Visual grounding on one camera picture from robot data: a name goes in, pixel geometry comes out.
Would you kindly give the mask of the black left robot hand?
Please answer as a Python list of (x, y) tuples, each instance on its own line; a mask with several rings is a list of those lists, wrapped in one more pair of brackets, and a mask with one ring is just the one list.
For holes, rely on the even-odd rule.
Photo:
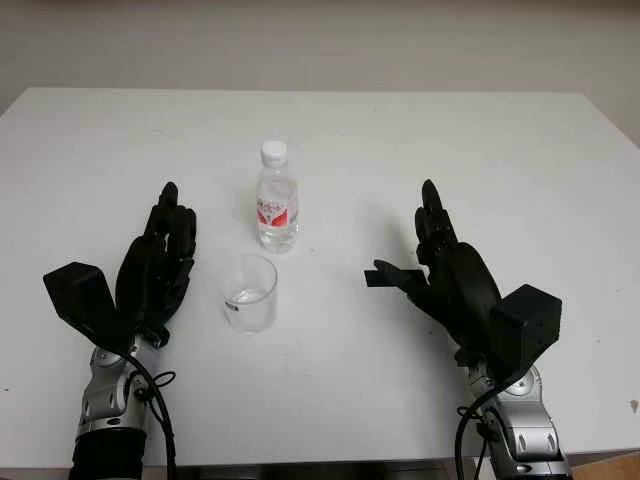
[(186, 295), (196, 232), (195, 211), (178, 203), (178, 187), (168, 182), (119, 269), (116, 309), (135, 334), (156, 348), (168, 343), (166, 324)]

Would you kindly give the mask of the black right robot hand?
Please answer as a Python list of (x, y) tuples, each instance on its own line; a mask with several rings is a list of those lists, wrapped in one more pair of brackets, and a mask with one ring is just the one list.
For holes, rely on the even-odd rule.
[(472, 366), (487, 358), (488, 321), (500, 300), (497, 285), (479, 253), (457, 239), (432, 180), (422, 186), (415, 212), (418, 263), (426, 274), (376, 259), (364, 272), (369, 287), (396, 287), (421, 311), (442, 325), (459, 346), (455, 359)]

